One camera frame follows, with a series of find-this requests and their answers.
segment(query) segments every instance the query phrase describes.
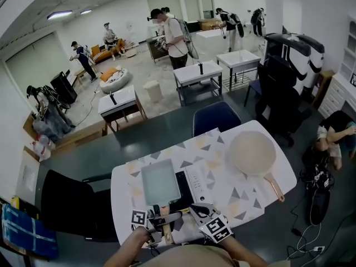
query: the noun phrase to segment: green floor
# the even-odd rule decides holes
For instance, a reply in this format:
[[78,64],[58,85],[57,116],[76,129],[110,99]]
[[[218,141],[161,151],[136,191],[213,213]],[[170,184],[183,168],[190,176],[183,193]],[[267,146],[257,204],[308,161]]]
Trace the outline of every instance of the green floor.
[[[191,138],[194,112],[220,99],[226,101],[238,113],[243,123],[254,119],[256,98],[251,93],[248,105],[244,107],[245,94],[246,89],[243,88],[224,94],[222,97],[209,98],[194,103],[42,162],[37,180],[36,205],[40,206],[41,188],[49,169],[76,180],[111,173],[115,166]],[[301,156],[305,148],[313,142],[321,119],[322,116],[314,110],[312,116],[294,134],[295,145],[292,148],[288,148],[283,139],[276,139],[297,177],[303,168]],[[342,218],[356,209],[356,161],[350,162],[345,157],[342,170],[334,173],[334,176],[335,186],[331,190],[329,210],[322,223],[318,239],[310,244],[311,249],[315,246],[327,246]],[[93,188],[94,190],[108,189],[110,181],[96,183]],[[295,247],[299,240],[290,232],[295,220],[295,216],[290,213],[290,210],[299,202],[304,193],[304,184],[299,182],[296,188],[286,195],[285,203],[274,202],[266,208],[263,216],[234,228],[233,232],[236,238],[267,262],[285,260],[287,246]],[[300,215],[296,222],[296,228],[300,231],[308,226],[305,220],[305,207],[306,202],[303,201],[296,209],[296,213]],[[325,255],[320,256],[307,266],[328,266],[329,263],[337,261],[340,257],[347,259],[347,257],[356,254],[355,223],[356,216],[346,220]],[[305,235],[307,240],[314,239],[318,230],[318,227],[310,228]],[[36,261],[36,266],[102,266],[120,246],[118,243],[85,242],[81,236],[64,233],[58,233],[57,237],[60,257],[50,263]],[[148,250],[143,250],[140,254],[142,261],[149,260],[150,257],[151,254]],[[306,254],[300,259],[293,260],[291,265],[302,266],[311,259]]]

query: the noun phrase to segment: chair armrest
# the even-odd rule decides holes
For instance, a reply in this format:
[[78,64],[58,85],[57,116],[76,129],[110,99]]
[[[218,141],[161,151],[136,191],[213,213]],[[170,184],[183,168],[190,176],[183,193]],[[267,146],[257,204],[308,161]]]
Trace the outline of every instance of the chair armrest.
[[82,182],[92,183],[92,182],[97,182],[97,181],[101,181],[101,180],[105,180],[105,179],[111,179],[111,173],[85,178],[82,180]]

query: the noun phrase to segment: orange cushion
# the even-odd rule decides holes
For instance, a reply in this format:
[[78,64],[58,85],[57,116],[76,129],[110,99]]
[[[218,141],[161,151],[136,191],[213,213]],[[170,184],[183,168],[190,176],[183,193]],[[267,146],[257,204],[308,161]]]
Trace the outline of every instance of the orange cushion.
[[99,45],[97,44],[96,46],[91,48],[91,52],[93,53],[93,56],[97,55],[98,53],[100,53],[100,48]]
[[118,70],[114,67],[110,67],[107,71],[105,71],[101,76],[100,79],[106,82],[115,72]]

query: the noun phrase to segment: chair leg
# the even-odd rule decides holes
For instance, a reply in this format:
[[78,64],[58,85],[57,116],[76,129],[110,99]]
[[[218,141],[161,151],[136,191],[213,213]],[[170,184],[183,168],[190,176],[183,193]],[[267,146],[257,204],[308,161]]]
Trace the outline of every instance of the chair leg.
[[247,89],[247,94],[246,94],[246,98],[245,98],[244,107],[246,107],[247,100],[248,100],[248,98],[249,98],[249,94],[250,94],[250,89],[251,89],[251,86],[249,86],[249,88]]

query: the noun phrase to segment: gray floor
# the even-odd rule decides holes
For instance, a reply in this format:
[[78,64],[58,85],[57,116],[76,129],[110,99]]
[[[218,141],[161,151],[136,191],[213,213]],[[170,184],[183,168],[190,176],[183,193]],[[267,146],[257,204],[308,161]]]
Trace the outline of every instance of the gray floor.
[[[262,57],[263,53],[258,48],[258,44],[262,42],[262,38],[246,33],[246,37],[243,39],[243,48]],[[122,68],[128,69],[132,73],[133,79],[126,86],[134,86],[137,96],[139,97],[149,118],[178,109],[180,107],[180,102],[176,92],[176,83],[174,81],[172,66],[169,58],[163,57],[154,63],[146,43],[139,45],[137,51],[139,53],[130,58],[118,58],[116,61],[113,61],[110,58],[103,61],[98,64],[98,68],[101,72],[105,72],[108,68],[116,67],[118,65]],[[202,52],[199,48],[197,48],[197,51],[199,52],[200,61],[216,61],[215,56],[212,56],[207,52]],[[187,65],[191,64],[193,64],[193,60],[189,57]],[[224,78],[228,78],[228,68],[225,66],[222,67],[224,68]],[[246,76],[254,79],[255,73],[250,72],[247,73]],[[91,83],[89,75],[85,73],[81,80],[82,84],[79,82],[76,82],[75,84],[75,91],[78,94],[77,100],[72,104],[72,107],[66,113],[73,123],[77,125],[73,132],[102,120],[102,117],[98,114],[98,104],[99,99],[106,96],[105,93],[100,91],[99,78],[94,83]],[[164,98],[158,103],[152,103],[149,94],[144,89],[144,85],[151,80],[157,80],[161,86]]]
[[[247,107],[243,107],[246,89],[224,94],[221,98],[229,103],[240,115],[243,122],[254,118],[256,98],[250,94]],[[214,97],[205,101],[180,108],[164,115],[139,123],[115,134],[83,145],[69,154],[52,157],[41,163],[37,187],[41,188],[48,169],[54,169],[66,176],[81,180],[84,177],[106,174],[112,168],[127,161],[164,149],[191,137],[191,125],[194,112],[210,103],[218,101]],[[294,134],[295,145],[287,147],[286,142],[276,138],[296,176],[303,168],[301,156],[305,148],[314,140],[315,132],[322,117],[315,110],[313,115],[306,120]],[[318,239],[310,247],[327,246],[340,221],[356,208],[356,163],[344,158],[342,171],[335,173],[335,186],[331,190],[331,200],[328,213],[322,223]],[[109,181],[94,189],[110,187]],[[299,238],[290,230],[295,216],[290,210],[299,202],[305,193],[304,184],[299,182],[296,188],[286,195],[285,203],[274,202],[265,210],[265,214],[245,225],[233,229],[236,238],[247,248],[254,251],[267,262],[285,260],[286,247],[296,246]],[[40,206],[40,193],[36,196],[36,204]],[[303,231],[307,226],[305,220],[306,202],[303,201],[296,209],[299,214],[296,228]],[[356,216],[346,220],[337,233],[329,250],[311,266],[329,266],[340,257],[347,259],[356,253]],[[308,241],[315,238],[318,228],[309,229],[305,237]],[[104,262],[120,246],[112,243],[89,243],[83,237],[57,233],[60,257],[52,262],[36,260],[36,266],[102,266]],[[148,250],[142,250],[139,260],[146,261],[151,258]],[[291,262],[292,266],[302,266],[311,260],[306,254],[300,259]]]

